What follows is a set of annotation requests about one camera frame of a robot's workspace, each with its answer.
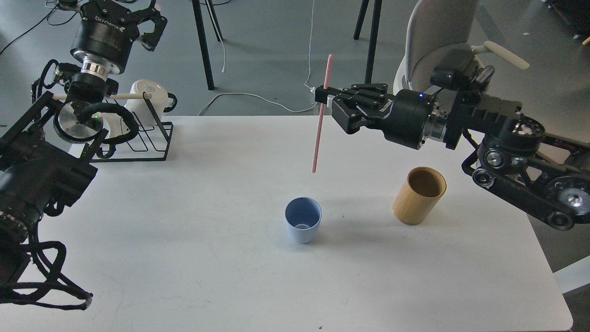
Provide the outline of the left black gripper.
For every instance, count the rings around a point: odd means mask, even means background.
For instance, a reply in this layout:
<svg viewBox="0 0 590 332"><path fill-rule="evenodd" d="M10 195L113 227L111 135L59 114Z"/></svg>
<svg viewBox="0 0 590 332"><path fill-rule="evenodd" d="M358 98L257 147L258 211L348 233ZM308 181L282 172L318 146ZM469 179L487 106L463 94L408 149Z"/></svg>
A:
<svg viewBox="0 0 590 332"><path fill-rule="evenodd" d="M136 12L136 23L153 23L153 30L142 32L131 21L121 17L130 9L117 2L86 2L80 7L82 17L72 42L70 53L79 62L92 59L106 65L111 74L122 74L130 57L135 39L147 51L154 51L160 41L168 19L162 16L156 2Z"/></svg>

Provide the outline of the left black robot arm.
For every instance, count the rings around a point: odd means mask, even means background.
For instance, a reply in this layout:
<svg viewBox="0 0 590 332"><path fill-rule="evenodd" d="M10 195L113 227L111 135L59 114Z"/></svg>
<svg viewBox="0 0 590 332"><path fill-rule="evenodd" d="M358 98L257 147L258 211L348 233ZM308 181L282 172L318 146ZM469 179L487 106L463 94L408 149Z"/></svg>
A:
<svg viewBox="0 0 590 332"><path fill-rule="evenodd" d="M139 134L135 116L105 97L118 90L110 74L126 69L135 41L153 51L167 19L152 0L132 11L124 0L57 0L55 9L78 13L71 55L79 65L52 60L56 76L32 87L34 103L1 138L1 288L17 286L30 260L24 242L44 216L57 216L82 195L97 172L90 162L101 145Z"/></svg>

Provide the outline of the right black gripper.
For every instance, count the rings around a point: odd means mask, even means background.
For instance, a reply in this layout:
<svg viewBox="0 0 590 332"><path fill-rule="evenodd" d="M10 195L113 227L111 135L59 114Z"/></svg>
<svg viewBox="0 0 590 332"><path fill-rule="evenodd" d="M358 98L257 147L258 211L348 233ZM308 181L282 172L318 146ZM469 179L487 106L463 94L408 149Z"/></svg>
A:
<svg viewBox="0 0 590 332"><path fill-rule="evenodd" d="M346 134L367 127L382 131L387 141L416 150L427 139L444 141L450 111L440 108L441 89L433 95L402 89L395 96L387 93L384 83L333 89L337 94L331 101L331 115Z"/></svg>

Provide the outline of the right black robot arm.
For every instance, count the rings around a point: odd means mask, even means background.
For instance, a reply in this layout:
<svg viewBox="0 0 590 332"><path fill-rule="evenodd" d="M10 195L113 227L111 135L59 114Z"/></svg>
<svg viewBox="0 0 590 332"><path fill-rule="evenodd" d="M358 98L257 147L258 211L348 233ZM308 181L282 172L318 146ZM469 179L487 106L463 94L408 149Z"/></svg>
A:
<svg viewBox="0 0 590 332"><path fill-rule="evenodd" d="M525 116L522 104L486 93L495 68L481 66L471 50L449 50L431 76L440 90L456 92L443 106L437 95L386 84L316 88L346 134L380 130L386 140L420 149L427 139L455 149L465 138L474 151L461 167L474 183L552 228L588 224L589 145L549 134Z"/></svg>

